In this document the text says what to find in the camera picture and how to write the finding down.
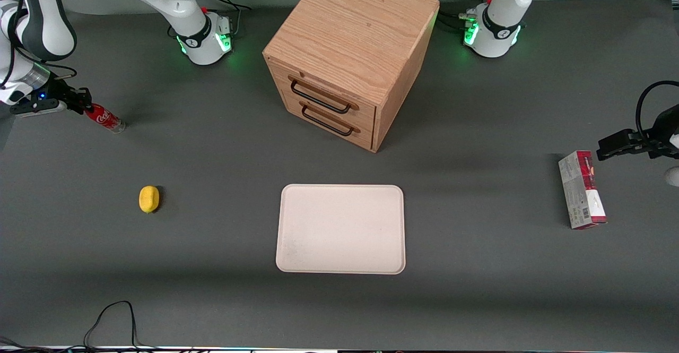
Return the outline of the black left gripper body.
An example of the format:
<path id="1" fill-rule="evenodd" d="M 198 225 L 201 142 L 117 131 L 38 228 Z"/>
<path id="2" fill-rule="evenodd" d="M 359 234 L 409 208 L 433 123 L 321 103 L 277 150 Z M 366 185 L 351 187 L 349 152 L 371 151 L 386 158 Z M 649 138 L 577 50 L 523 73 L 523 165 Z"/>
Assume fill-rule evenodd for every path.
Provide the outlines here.
<path id="1" fill-rule="evenodd" d="M 636 108 L 634 120 L 645 153 L 650 159 L 668 157 L 677 160 L 678 106 L 662 111 L 648 130 L 642 129 L 641 114 L 642 109 Z"/>

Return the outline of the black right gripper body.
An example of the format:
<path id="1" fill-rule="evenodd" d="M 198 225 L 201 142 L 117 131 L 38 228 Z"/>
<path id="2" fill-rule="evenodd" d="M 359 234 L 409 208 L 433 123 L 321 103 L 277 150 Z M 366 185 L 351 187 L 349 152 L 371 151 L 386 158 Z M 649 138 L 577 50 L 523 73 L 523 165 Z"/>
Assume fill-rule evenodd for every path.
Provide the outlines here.
<path id="1" fill-rule="evenodd" d="M 82 112 L 82 92 L 66 84 L 64 80 L 49 80 L 36 90 L 36 110 L 56 109 L 64 104 L 66 109 Z"/>

